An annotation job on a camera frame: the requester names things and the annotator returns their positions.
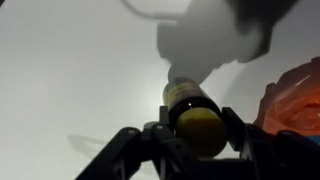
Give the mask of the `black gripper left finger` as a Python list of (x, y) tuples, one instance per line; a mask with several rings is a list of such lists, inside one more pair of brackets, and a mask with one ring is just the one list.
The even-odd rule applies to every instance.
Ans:
[(121, 129), (75, 180), (130, 180), (141, 164), (151, 161), (159, 180), (183, 180), (185, 175), (175, 162), (181, 149), (174, 143), (168, 107), (159, 108), (159, 120), (148, 122), (140, 131), (134, 127)]

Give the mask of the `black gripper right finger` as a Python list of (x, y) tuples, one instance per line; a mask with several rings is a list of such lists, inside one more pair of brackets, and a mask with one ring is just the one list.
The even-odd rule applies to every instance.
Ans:
[(240, 153), (226, 167), (226, 180), (320, 180), (320, 146), (314, 141), (290, 130), (271, 135), (229, 107), (222, 119), (232, 149)]

